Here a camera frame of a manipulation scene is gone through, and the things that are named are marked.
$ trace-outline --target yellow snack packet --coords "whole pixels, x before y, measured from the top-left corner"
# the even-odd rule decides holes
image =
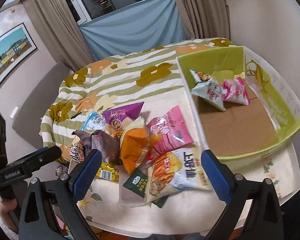
[[[112,163],[102,162],[95,178],[107,179],[115,183],[119,183],[119,170],[117,169],[116,165]]]
[[[160,155],[148,169],[146,202],[184,189],[210,189],[197,147],[181,148]]]

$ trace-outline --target cardboard bottom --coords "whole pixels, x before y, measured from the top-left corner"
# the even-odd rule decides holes
[[[208,146],[216,156],[251,153],[279,141],[261,101],[247,84],[245,86],[250,104],[224,102],[226,112],[193,96]]]

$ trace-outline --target blanket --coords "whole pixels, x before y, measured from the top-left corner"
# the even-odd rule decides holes
[[[71,160],[69,147],[73,131],[87,116],[119,105],[183,87],[176,57],[204,49],[233,45],[223,38],[176,42],[91,63],[66,78],[59,95],[42,118],[43,146],[61,148],[60,162]]]

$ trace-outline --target beige curtain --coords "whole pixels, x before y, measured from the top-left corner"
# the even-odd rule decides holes
[[[74,71],[94,61],[66,0],[22,1],[55,61]]]
[[[175,0],[189,39],[230,38],[225,0]]]

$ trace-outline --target picture frame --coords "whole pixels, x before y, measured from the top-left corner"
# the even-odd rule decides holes
[[[35,49],[37,46],[24,23],[0,36],[0,84]]]

